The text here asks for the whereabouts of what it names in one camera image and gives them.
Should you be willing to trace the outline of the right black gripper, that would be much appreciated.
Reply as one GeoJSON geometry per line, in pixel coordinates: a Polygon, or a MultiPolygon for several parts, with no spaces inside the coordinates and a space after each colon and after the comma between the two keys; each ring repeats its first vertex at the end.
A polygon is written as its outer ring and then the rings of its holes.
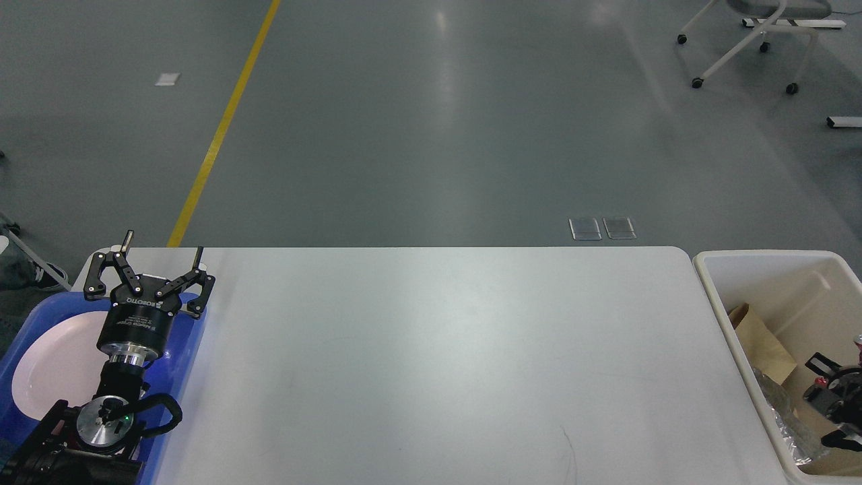
{"type": "MultiPolygon", "coordinates": [[[[840,428],[860,428],[860,368],[842,367],[827,356],[816,352],[805,362],[816,374],[813,386],[818,387],[818,411],[840,428]]],[[[825,434],[821,444],[827,448],[861,451],[861,436],[841,429],[825,434]]]]}

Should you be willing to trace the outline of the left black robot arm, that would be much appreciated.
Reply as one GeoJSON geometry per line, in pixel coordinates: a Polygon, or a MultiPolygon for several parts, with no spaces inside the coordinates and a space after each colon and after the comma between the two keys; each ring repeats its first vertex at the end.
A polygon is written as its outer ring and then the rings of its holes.
{"type": "Polygon", "coordinates": [[[200,319],[215,286],[198,247],[186,274],[167,280],[136,273],[127,261],[133,231],[96,253],[84,282],[88,301],[110,308],[96,341],[107,356],[93,397],[58,400],[4,463],[3,484],[135,484],[150,455],[147,441],[184,417],[170,393],[191,357],[170,337],[174,322],[200,319]]]}

